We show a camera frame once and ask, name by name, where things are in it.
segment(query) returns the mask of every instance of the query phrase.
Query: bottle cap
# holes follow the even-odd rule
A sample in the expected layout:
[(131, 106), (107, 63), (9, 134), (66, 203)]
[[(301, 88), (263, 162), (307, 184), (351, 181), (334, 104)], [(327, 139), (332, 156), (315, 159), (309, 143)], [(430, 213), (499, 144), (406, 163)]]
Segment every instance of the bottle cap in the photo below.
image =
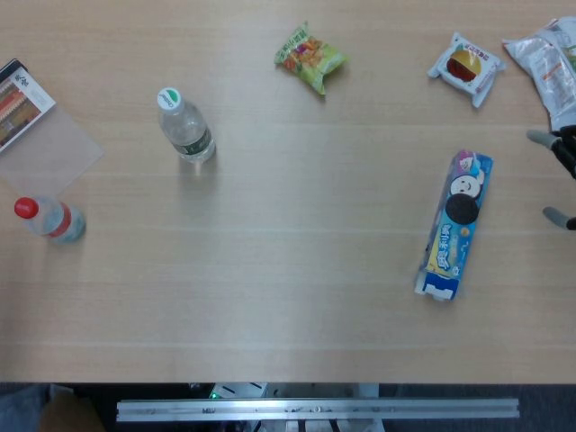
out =
[(27, 196), (18, 198), (18, 201), (14, 204), (14, 212), (22, 219), (32, 219), (38, 214), (38, 210), (38, 203)]
[(160, 90), (157, 101), (160, 110), (166, 114), (178, 113), (184, 106), (180, 92), (173, 87), (165, 87)]

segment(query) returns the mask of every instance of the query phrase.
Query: green bottle label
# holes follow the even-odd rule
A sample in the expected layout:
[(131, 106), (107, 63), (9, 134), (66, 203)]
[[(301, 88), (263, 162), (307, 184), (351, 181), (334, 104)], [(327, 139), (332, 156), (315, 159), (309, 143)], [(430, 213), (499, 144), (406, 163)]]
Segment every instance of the green bottle label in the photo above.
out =
[(178, 153), (182, 153), (183, 155), (195, 155), (205, 151), (211, 141), (212, 133), (210, 129), (206, 128), (206, 132), (196, 142), (186, 146), (174, 146), (174, 148)]

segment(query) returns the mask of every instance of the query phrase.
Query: oreo package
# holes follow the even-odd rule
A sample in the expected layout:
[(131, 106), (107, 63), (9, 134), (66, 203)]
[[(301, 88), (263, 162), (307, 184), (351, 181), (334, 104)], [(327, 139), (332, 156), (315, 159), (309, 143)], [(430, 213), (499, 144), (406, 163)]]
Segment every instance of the oreo package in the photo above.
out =
[(476, 221), (490, 180), (491, 157), (461, 150), (442, 191), (415, 292), (453, 300), (464, 273)]

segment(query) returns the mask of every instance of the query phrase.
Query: snack bag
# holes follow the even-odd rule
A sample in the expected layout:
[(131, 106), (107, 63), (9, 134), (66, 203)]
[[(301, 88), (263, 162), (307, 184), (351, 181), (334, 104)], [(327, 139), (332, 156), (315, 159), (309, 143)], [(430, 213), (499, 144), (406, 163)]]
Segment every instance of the snack bag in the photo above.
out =
[(532, 36), (503, 43), (534, 79), (552, 130), (576, 124), (576, 16), (551, 20)]
[(506, 63), (494, 54), (455, 32), (450, 48), (427, 74), (431, 78), (442, 76), (448, 84), (472, 95), (472, 105), (478, 108), (492, 88), (496, 74), (505, 68)]
[(298, 27), (290, 39), (276, 52), (274, 63), (283, 64), (302, 80), (325, 95), (324, 76), (332, 72), (347, 58), (334, 47), (315, 39), (308, 33), (308, 23)]

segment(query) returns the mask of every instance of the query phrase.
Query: water bottle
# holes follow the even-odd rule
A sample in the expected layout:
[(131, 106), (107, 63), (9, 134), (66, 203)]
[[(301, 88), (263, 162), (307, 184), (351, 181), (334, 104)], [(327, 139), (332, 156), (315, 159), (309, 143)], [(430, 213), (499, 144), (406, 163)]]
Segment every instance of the water bottle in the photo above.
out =
[(200, 110), (173, 87), (160, 90), (157, 101), (160, 128), (180, 157), (189, 162), (208, 160), (216, 145)]
[(19, 198), (14, 212), (24, 219), (31, 232), (58, 244), (78, 240), (86, 228), (79, 209), (46, 196)]

